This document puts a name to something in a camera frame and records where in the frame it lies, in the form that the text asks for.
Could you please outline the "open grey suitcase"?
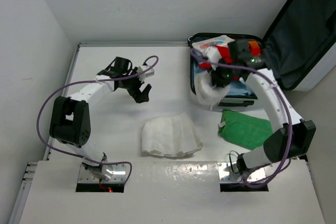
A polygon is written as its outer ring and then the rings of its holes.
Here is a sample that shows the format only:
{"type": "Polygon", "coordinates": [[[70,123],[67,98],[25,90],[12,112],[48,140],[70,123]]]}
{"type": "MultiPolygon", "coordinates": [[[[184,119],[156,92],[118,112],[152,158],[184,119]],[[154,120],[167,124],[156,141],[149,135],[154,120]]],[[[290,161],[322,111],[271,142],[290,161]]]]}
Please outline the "open grey suitcase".
{"type": "Polygon", "coordinates": [[[309,91],[335,66],[335,0],[287,0],[263,38],[197,33],[187,43],[221,35],[257,41],[282,90],[309,91]]]}

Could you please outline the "light blue shirt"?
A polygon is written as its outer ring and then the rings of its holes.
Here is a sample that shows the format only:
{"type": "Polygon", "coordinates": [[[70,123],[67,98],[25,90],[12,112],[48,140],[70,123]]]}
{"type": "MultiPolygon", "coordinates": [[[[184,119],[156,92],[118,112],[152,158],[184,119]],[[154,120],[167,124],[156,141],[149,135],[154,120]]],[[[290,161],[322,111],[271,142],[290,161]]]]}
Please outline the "light blue shirt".
{"type": "MultiPolygon", "coordinates": [[[[196,87],[195,87],[195,79],[196,76],[205,69],[201,69],[198,66],[198,62],[191,62],[190,63],[190,85],[191,90],[194,94],[196,94],[196,87]]],[[[240,81],[235,81],[230,84],[228,93],[225,98],[244,98],[244,99],[257,99],[257,96],[249,87],[241,83],[240,81]]]]}

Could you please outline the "white pleated skirt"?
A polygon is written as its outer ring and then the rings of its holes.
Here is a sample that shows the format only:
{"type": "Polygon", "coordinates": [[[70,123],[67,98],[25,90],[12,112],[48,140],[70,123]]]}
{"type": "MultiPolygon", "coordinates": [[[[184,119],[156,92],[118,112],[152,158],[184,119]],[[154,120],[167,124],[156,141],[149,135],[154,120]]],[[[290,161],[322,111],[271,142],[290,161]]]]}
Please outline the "white pleated skirt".
{"type": "Polygon", "coordinates": [[[141,149],[151,156],[184,158],[201,150],[203,143],[186,113],[147,121],[141,132],[141,149]]]}

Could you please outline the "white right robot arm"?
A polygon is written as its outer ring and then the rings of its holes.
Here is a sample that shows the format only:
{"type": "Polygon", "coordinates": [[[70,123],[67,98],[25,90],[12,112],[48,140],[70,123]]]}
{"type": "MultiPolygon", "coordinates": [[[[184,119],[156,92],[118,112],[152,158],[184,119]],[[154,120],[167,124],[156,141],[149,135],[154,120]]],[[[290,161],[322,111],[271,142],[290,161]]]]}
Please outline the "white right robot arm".
{"type": "Polygon", "coordinates": [[[272,129],[261,146],[237,156],[233,171],[245,175],[272,163],[306,155],[316,126],[291,106],[260,49],[250,41],[231,41],[206,49],[205,57],[210,61],[205,80],[215,92],[213,100],[221,99],[233,80],[243,80],[263,105],[272,129]]]}

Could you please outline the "green towel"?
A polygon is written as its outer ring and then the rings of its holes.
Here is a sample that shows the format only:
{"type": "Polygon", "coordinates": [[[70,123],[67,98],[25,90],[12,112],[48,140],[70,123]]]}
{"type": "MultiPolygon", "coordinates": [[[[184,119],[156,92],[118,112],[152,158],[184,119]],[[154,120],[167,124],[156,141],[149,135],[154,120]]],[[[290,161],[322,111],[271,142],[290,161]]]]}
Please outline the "green towel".
{"type": "Polygon", "coordinates": [[[254,150],[273,134],[268,120],[224,110],[218,125],[218,135],[229,143],[254,150]]]}

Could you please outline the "red cloth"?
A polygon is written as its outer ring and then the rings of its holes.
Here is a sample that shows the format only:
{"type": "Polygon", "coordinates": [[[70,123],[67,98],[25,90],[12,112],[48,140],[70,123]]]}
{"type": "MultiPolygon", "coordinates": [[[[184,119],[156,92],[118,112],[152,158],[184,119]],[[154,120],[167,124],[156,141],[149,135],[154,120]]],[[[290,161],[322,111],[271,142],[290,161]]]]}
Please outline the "red cloth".
{"type": "Polygon", "coordinates": [[[250,71],[247,68],[257,68],[263,66],[264,62],[257,56],[250,54],[249,50],[243,49],[242,52],[231,53],[228,47],[215,46],[207,48],[206,56],[203,58],[207,62],[201,62],[198,66],[205,69],[211,77],[211,65],[224,68],[240,69],[240,78],[247,77],[250,71]]]}

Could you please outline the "orange patterned cloth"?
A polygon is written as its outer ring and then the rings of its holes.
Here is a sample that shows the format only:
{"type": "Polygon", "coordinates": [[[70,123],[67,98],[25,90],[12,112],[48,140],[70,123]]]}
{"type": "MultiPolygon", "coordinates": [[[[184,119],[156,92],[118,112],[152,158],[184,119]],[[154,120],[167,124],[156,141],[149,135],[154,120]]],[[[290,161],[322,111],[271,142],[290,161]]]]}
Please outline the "orange patterned cloth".
{"type": "Polygon", "coordinates": [[[261,52],[259,43],[255,40],[248,41],[248,49],[253,56],[257,56],[261,52]]]}

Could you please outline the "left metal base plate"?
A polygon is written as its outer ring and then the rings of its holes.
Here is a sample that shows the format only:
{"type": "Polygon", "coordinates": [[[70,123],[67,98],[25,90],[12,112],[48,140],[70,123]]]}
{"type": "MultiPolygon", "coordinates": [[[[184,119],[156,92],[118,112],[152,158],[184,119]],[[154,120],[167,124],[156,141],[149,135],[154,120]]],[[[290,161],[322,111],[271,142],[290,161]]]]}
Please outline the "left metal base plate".
{"type": "Polygon", "coordinates": [[[123,183],[126,179],[124,165],[87,166],[82,163],[78,174],[78,183],[89,184],[102,182],[105,184],[123,183]]]}

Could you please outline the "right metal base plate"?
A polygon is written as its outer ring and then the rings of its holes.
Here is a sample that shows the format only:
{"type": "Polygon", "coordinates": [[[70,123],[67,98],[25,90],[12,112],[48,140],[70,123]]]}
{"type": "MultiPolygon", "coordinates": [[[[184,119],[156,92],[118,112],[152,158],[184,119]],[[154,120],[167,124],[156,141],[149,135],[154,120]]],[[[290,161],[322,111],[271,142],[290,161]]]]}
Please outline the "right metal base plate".
{"type": "Polygon", "coordinates": [[[235,162],[218,162],[217,167],[219,181],[222,184],[243,184],[245,180],[249,183],[255,183],[266,178],[264,168],[241,175],[235,162]]]}

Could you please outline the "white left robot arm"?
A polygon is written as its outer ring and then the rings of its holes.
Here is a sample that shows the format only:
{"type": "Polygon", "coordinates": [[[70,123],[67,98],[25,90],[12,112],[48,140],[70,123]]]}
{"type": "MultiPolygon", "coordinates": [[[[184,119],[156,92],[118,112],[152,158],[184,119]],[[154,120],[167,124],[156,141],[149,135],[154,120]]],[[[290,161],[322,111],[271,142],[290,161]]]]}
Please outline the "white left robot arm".
{"type": "Polygon", "coordinates": [[[81,90],[68,97],[55,98],[50,137],[71,148],[87,166],[104,165],[105,153],[89,139],[90,108],[117,89],[125,89],[136,103],[148,102],[151,85],[147,84],[145,88],[142,85],[153,75],[154,67],[147,62],[135,67],[131,60],[116,57],[81,90]]]}

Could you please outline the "white tissue roll pack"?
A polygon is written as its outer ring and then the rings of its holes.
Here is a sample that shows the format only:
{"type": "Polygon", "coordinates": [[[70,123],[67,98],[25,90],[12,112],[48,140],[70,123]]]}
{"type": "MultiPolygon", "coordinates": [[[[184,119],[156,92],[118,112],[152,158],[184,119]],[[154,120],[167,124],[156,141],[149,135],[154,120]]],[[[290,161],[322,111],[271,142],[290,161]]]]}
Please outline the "white tissue roll pack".
{"type": "MultiPolygon", "coordinates": [[[[207,62],[203,57],[206,56],[206,52],[198,52],[197,55],[200,56],[203,61],[207,62]]],[[[221,100],[226,97],[230,84],[224,88],[218,88],[211,84],[211,77],[207,71],[204,71],[196,76],[195,79],[196,87],[196,98],[199,104],[203,106],[208,106],[210,108],[220,104],[221,100]]]]}

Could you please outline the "striped white wipes box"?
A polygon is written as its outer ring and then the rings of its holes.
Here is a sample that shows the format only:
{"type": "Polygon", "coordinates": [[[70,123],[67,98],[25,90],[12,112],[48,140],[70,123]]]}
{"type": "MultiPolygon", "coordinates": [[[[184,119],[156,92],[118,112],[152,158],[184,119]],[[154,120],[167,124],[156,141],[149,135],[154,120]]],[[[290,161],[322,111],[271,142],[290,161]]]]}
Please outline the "striped white wipes box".
{"type": "Polygon", "coordinates": [[[228,43],[234,41],[234,39],[226,36],[221,35],[218,37],[210,38],[210,39],[202,39],[197,42],[192,42],[191,46],[192,48],[204,52],[209,47],[215,47],[215,46],[224,46],[226,47],[228,43]]]}

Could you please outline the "metal base plate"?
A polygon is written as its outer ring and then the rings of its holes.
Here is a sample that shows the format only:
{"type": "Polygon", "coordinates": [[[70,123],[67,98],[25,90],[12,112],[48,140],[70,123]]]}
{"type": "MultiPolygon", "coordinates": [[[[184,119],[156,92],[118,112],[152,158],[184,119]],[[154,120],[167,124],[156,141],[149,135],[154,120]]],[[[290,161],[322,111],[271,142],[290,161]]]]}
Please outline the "metal base plate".
{"type": "Polygon", "coordinates": [[[245,180],[249,183],[255,183],[266,178],[264,168],[241,175],[235,162],[218,162],[217,167],[219,181],[222,184],[243,184],[245,180]]]}
{"type": "Polygon", "coordinates": [[[78,183],[89,184],[102,182],[105,184],[123,183],[126,179],[124,165],[87,166],[82,163],[78,174],[78,183]]]}

